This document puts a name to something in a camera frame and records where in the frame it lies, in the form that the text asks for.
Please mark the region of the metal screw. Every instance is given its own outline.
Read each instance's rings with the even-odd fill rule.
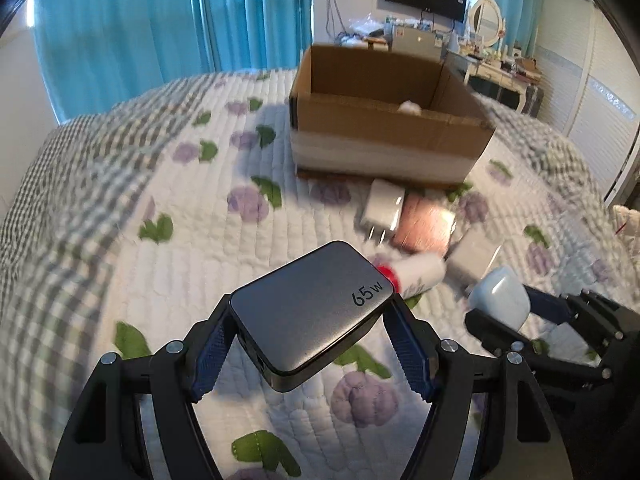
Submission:
[[[182,349],[184,348],[184,344],[182,341],[171,341],[167,346],[166,346],[166,351],[169,352],[169,354],[179,354],[180,352],[182,352]]]
[[[100,358],[100,362],[103,365],[112,365],[114,364],[114,362],[116,362],[117,358],[118,358],[118,354],[116,354],[116,352],[107,352],[105,355],[103,355]]]
[[[517,352],[509,352],[507,354],[507,361],[512,365],[519,365],[522,362],[522,356]]]
[[[440,346],[445,352],[455,352],[458,350],[458,343],[453,341],[453,339],[443,339],[440,342]]]

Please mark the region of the white bottle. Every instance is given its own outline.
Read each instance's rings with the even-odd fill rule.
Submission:
[[[433,288],[444,279],[447,266],[436,253],[418,253],[377,269],[404,299]]]

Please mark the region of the desk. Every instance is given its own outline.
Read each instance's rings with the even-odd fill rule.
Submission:
[[[465,85],[469,83],[471,76],[476,76],[495,83],[500,88],[517,92],[520,100],[516,111],[521,112],[524,109],[524,105],[527,102],[527,87],[529,83],[516,79],[513,74],[473,57],[462,56],[453,52],[447,52],[445,65],[454,72],[462,72],[465,75]]]

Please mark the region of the cardboard box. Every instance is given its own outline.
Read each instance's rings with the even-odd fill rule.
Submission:
[[[420,116],[398,111],[412,101]],[[432,60],[313,45],[289,95],[298,172],[354,174],[451,187],[464,181],[494,126],[462,80]]]

